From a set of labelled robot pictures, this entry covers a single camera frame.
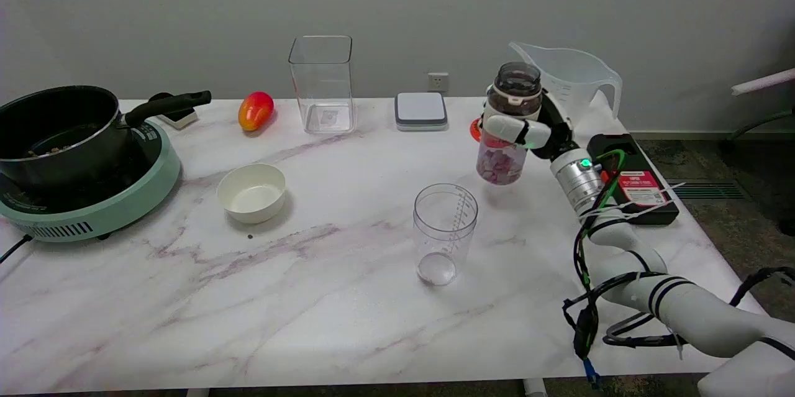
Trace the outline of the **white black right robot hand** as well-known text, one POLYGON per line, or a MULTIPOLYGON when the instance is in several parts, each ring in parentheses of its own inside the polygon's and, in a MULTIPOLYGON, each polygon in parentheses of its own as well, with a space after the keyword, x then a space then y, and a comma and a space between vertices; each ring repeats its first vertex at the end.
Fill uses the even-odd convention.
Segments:
POLYGON ((578 148, 571 119, 544 88, 523 99, 490 90, 476 123, 480 142, 492 148, 522 148, 549 161, 578 148))

